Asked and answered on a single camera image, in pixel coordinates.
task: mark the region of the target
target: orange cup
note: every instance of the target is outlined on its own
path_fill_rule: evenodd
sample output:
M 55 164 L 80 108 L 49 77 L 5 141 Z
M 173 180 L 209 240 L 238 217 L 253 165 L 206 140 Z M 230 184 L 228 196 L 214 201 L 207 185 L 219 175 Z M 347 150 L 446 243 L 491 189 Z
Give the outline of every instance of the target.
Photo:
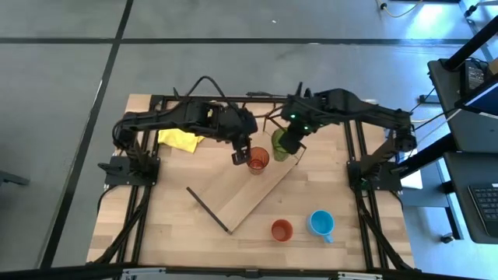
M 272 225 L 272 236 L 275 240 L 286 242 L 293 236 L 293 225 L 285 219 L 276 220 Z
M 249 171 L 254 175 L 263 173 L 265 167 L 270 162 L 270 155 L 262 147 L 254 147 L 251 149 L 251 158 L 247 161 Z

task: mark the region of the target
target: blue cup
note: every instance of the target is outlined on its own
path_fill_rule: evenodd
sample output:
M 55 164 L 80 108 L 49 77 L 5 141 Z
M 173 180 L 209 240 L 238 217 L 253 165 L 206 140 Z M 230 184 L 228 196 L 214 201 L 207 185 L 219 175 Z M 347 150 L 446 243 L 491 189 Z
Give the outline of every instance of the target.
M 325 210 L 313 212 L 307 220 L 308 231 L 315 236 L 322 236 L 326 243 L 334 242 L 331 236 L 334 225 L 334 218 Z

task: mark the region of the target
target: wooden tabletop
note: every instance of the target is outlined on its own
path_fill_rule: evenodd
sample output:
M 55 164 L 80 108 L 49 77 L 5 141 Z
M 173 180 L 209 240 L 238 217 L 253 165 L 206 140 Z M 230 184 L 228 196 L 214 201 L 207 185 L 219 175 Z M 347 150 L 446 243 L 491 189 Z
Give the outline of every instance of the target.
M 150 95 L 132 94 L 126 111 L 146 111 L 149 100 Z M 272 109 L 268 103 L 248 103 L 246 107 L 254 114 Z M 260 130 L 262 121 L 258 119 Z M 352 125 L 356 142 L 354 122 Z M 368 152 L 372 153 L 384 142 L 384 130 L 368 124 L 363 129 Z M 205 139 L 191 154 L 161 145 L 160 177 L 152 190 L 139 263 L 207 268 L 365 269 L 356 203 L 345 169 L 348 152 L 344 128 L 333 124 L 323 127 L 303 143 L 307 151 L 299 164 L 231 235 L 193 199 L 186 187 L 202 189 L 221 166 L 231 161 L 232 146 Z M 359 157 L 358 144 L 355 145 Z M 117 187 L 103 199 L 88 261 L 98 258 L 121 230 L 130 189 Z M 399 201 L 385 191 L 377 191 L 376 195 L 384 235 L 403 260 L 413 265 Z M 332 244 L 306 230 L 307 216 L 318 209 L 334 216 Z M 270 227 L 276 219 L 292 223 L 294 234 L 290 241 L 278 243 L 272 239 Z M 132 254 L 133 232 L 130 237 L 125 260 Z M 370 243 L 373 261 L 379 266 L 371 233 Z

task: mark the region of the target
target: concrete floor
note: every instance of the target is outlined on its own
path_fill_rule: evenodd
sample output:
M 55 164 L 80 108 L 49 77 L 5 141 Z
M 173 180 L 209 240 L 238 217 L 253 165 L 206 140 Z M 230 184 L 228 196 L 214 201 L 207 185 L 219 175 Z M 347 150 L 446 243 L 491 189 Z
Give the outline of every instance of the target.
M 389 2 L 393 13 L 412 3 Z M 114 37 L 125 1 L 0 2 L 0 37 Z M 486 7 L 477 28 L 498 13 Z M 374 0 L 141 0 L 124 37 L 468 39 L 456 4 L 422 4 L 399 19 Z M 249 90 L 286 94 L 299 81 L 313 91 L 342 87 L 386 107 L 410 110 L 432 85 L 429 60 L 458 45 L 141 44 L 121 45 L 81 171 L 54 265 L 84 264 L 104 174 L 96 166 L 113 151 L 110 129 L 130 93 L 181 92 L 210 75 L 230 95 Z M 490 52 L 498 54 L 493 41 Z M 0 44 L 0 170 L 31 179 L 0 187 L 0 271 L 35 268 L 110 52 L 108 44 Z M 483 58 L 479 51 L 476 57 Z M 202 87 L 199 94 L 214 94 Z M 414 119 L 440 107 L 420 107 Z M 428 145 L 447 128 L 429 138 Z M 450 227 L 442 209 L 406 208 L 406 226 L 423 271 L 476 278 L 498 275 L 495 247 L 465 240 L 438 243 Z M 191 276 L 169 276 L 190 278 Z

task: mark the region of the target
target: yellow cloth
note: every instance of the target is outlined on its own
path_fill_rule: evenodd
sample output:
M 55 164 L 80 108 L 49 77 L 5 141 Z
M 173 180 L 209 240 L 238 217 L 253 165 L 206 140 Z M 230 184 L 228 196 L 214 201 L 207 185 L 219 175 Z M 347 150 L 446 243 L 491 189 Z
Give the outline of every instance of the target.
M 178 128 L 159 131 L 158 143 L 170 145 L 171 147 L 182 149 L 187 152 L 194 152 L 197 143 L 202 141 L 204 136 L 195 136 L 193 133 L 181 131 Z

